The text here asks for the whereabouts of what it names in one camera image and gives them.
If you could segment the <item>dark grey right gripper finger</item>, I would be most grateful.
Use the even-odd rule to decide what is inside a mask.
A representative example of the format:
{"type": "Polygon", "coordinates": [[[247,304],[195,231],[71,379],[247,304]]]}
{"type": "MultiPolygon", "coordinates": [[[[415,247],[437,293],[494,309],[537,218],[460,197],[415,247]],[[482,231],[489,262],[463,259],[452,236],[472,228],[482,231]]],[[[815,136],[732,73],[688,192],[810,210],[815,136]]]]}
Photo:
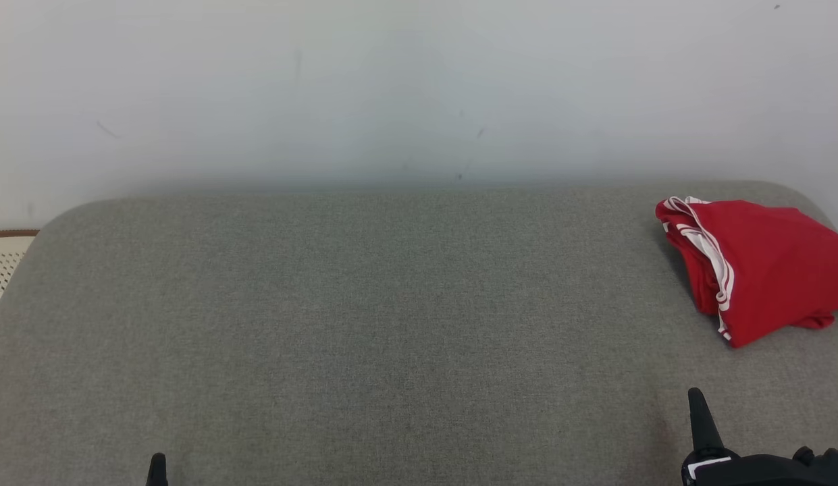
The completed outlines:
{"type": "Polygon", "coordinates": [[[723,458],[724,443],[719,436],[708,401],[702,391],[692,387],[687,392],[689,421],[691,429],[691,455],[696,460],[723,458]]]}

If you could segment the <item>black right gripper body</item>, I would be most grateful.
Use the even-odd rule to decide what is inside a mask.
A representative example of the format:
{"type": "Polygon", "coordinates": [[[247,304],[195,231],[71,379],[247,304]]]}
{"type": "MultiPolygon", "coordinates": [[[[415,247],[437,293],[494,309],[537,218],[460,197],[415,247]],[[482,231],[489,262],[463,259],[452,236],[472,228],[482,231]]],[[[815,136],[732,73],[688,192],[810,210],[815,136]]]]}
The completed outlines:
{"type": "Polygon", "coordinates": [[[685,464],[681,476],[684,485],[838,485],[838,450],[799,450],[792,458],[728,456],[685,464]]]}

